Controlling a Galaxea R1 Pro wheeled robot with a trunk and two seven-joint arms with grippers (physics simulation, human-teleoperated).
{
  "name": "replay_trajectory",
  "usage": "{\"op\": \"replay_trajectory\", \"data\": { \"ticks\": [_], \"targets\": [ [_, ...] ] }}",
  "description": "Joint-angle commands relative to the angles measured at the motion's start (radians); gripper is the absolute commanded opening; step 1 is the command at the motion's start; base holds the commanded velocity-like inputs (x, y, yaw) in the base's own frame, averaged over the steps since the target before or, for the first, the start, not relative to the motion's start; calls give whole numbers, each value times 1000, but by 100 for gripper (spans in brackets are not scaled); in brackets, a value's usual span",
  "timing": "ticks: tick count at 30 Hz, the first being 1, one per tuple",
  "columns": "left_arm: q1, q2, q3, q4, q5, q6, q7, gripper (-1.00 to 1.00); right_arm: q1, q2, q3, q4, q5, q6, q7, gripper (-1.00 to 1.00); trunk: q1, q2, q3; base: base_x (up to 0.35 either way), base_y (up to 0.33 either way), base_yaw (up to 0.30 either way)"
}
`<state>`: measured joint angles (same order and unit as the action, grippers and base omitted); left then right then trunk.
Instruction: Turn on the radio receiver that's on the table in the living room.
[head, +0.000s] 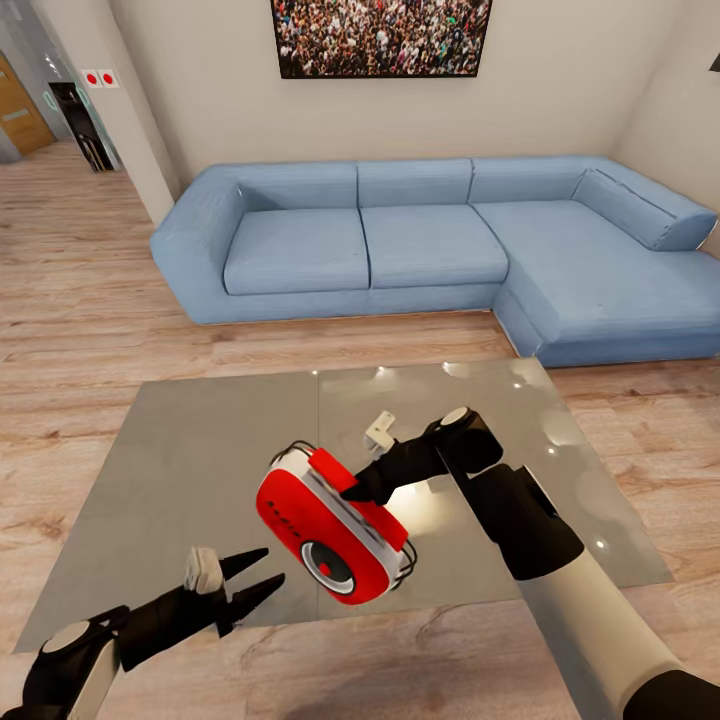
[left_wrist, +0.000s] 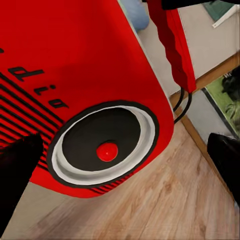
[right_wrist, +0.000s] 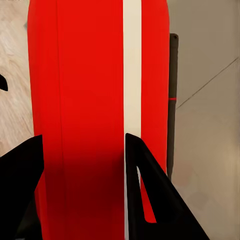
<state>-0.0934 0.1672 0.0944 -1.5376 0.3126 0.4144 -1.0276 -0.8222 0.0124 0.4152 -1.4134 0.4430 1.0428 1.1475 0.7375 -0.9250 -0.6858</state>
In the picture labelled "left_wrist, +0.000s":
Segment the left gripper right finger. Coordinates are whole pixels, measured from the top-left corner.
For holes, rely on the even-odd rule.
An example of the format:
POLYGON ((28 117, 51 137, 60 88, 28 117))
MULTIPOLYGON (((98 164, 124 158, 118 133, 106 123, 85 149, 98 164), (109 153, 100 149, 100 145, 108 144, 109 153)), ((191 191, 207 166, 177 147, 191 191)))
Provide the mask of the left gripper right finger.
POLYGON ((207 152, 240 206, 240 143, 228 136, 211 133, 207 152))

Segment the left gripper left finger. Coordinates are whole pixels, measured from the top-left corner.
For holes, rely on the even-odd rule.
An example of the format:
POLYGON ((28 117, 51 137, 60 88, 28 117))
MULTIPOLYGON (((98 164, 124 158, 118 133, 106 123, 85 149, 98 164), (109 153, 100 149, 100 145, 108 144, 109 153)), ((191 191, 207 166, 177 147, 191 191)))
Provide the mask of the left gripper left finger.
POLYGON ((37 166, 44 146, 40 133, 22 137, 0 151, 0 238, 37 166))

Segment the radio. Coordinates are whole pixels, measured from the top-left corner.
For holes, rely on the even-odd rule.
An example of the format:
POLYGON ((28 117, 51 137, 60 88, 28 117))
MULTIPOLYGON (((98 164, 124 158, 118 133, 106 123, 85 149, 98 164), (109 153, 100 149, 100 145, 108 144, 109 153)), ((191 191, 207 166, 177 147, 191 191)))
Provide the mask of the radio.
POLYGON ((178 10, 146 1, 181 88, 174 109, 120 0, 0 0, 0 151, 40 133, 29 182, 96 198, 170 144, 196 79, 178 10))

